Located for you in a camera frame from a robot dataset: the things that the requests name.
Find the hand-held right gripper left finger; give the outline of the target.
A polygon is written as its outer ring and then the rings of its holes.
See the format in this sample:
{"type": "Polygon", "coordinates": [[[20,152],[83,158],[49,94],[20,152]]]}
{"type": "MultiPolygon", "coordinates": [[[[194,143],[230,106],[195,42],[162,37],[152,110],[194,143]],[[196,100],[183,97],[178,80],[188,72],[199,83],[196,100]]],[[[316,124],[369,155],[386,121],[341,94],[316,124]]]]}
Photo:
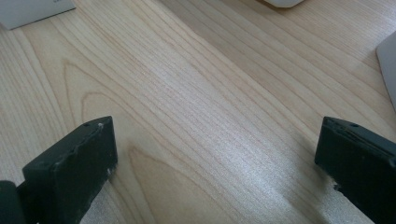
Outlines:
{"type": "Polygon", "coordinates": [[[79,224],[116,169],[113,119],[88,121],[22,168],[29,224],[79,224]]]}

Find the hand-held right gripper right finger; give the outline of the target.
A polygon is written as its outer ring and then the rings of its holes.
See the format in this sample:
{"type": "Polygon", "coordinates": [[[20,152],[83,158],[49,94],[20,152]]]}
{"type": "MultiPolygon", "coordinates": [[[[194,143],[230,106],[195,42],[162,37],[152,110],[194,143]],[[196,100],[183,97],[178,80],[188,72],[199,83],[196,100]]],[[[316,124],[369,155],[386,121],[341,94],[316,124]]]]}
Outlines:
{"type": "Polygon", "coordinates": [[[375,224],[396,224],[396,143],[358,124],[325,117],[315,164],[375,224]]]}

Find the white plastic bin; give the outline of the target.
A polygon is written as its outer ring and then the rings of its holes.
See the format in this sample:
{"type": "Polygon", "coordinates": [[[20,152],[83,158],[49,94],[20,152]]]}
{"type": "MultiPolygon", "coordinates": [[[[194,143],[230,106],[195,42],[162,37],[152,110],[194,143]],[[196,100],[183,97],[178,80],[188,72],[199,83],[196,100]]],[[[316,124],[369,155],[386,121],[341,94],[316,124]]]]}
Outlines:
{"type": "Polygon", "coordinates": [[[302,3],[304,0],[264,0],[273,7],[290,8],[302,3]]]}

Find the white plastic tray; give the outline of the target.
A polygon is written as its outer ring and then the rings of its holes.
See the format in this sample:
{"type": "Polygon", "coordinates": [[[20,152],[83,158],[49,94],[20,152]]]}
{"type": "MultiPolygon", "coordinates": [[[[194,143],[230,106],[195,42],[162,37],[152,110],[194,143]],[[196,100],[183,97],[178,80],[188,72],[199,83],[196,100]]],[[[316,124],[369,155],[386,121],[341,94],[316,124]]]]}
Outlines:
{"type": "Polygon", "coordinates": [[[12,30],[75,8],[73,0],[0,0],[0,24],[12,30]]]}

